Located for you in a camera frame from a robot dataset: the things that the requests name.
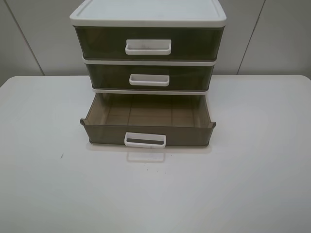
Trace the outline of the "smoky brown drawer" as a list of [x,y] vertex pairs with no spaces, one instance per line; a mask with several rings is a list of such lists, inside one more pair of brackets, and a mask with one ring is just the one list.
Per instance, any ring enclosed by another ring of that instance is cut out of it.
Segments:
[[204,147],[216,122],[205,96],[97,93],[80,120],[92,144]]
[[[213,66],[135,66],[135,65],[86,65],[92,87],[95,89],[121,90],[170,90],[170,91],[207,91]],[[131,75],[153,75],[169,77],[167,86],[147,86],[130,84]]]
[[[215,61],[224,28],[75,27],[85,59]],[[170,40],[169,55],[128,55],[128,39]]]

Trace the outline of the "white plastic drawer cabinet frame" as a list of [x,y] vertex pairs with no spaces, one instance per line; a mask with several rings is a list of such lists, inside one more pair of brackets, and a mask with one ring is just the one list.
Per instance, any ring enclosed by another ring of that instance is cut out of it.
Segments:
[[[86,0],[70,15],[75,28],[79,27],[156,27],[156,28],[224,28],[226,14],[217,0]],[[169,55],[170,40],[128,39],[125,52],[128,55]],[[89,60],[83,56],[84,64],[91,65],[135,65],[135,66],[215,66],[215,61],[150,61],[150,60]],[[153,75],[131,75],[130,84],[167,86],[169,77]],[[160,94],[203,95],[207,91],[170,90],[121,90],[95,89],[97,93],[115,94]]]

